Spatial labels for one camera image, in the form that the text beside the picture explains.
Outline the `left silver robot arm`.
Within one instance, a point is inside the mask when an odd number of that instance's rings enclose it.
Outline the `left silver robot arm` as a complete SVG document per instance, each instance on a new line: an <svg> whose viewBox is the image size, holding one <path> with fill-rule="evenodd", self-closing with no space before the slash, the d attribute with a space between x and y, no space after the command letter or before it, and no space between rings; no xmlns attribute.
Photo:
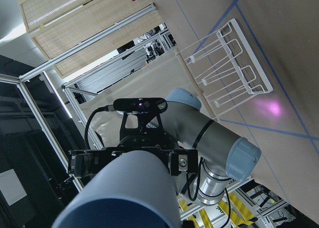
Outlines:
<svg viewBox="0 0 319 228"><path fill-rule="evenodd" d="M176 194L198 205L218 203L227 183L248 178L261 150L200 112L200 101L176 88L167 98L123 98L95 113L122 115L119 144L69 153L68 171L111 182L109 198L159 206Z"/></svg>

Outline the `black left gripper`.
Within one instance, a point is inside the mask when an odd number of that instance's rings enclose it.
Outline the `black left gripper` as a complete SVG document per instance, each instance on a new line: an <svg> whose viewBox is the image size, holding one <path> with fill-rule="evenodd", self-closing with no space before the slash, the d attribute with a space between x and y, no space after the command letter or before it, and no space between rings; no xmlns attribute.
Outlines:
<svg viewBox="0 0 319 228"><path fill-rule="evenodd" d="M70 150L68 173L84 178L99 173L104 167L122 156L135 156L133 164L145 163L143 156L159 160L172 176L182 172L198 173L197 150L178 146L163 128L159 114L138 114L137 128L126 128L128 115L124 115L120 128L120 142L100 150Z"/></svg>

